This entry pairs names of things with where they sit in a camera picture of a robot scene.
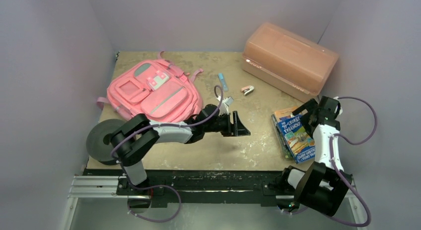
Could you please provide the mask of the blue treehouse book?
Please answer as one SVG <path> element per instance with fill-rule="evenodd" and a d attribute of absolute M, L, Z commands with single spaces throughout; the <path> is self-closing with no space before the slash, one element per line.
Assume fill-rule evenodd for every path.
<path fill-rule="evenodd" d="M 280 118 L 278 128 L 286 143 L 286 147 L 297 164 L 315 157 L 315 142 L 306 132 L 300 118 L 302 114 Z"/>

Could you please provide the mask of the pink backpack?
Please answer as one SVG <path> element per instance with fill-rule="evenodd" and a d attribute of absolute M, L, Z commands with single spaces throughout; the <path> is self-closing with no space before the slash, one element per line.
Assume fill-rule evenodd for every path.
<path fill-rule="evenodd" d="M 125 120 L 138 114 L 158 122 L 181 122 L 198 114 L 203 99 L 194 85 L 196 76 L 185 73 L 161 54 L 155 60 L 144 60 L 115 78 L 107 88 L 106 97 L 97 105 L 111 105 Z"/>

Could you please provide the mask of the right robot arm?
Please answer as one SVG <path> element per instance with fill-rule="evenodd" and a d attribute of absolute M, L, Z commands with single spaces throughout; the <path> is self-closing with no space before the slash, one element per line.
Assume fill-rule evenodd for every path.
<path fill-rule="evenodd" d="M 286 194 L 293 192 L 289 209 L 302 204 L 332 217 L 345 198 L 352 175 L 344 172 L 339 159 L 341 127 L 337 117 L 341 109 L 338 99 L 322 96 L 320 101 L 310 99 L 293 111 L 306 111 L 300 122 L 315 142 L 315 159 L 307 171 L 292 166 L 283 170 L 279 188 Z"/>

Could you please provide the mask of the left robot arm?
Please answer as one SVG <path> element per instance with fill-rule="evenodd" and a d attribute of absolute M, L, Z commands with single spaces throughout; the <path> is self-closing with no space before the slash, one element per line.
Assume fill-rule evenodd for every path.
<path fill-rule="evenodd" d="M 177 123 L 164 123 L 138 114 L 110 136 L 111 157 L 122 167 L 129 179 L 129 189 L 137 195 L 147 191 L 148 181 L 142 159 L 160 143 L 192 144 L 205 133 L 221 133 L 224 137 L 249 136 L 238 112 L 221 113 L 219 106 L 208 104 L 198 114 Z"/>

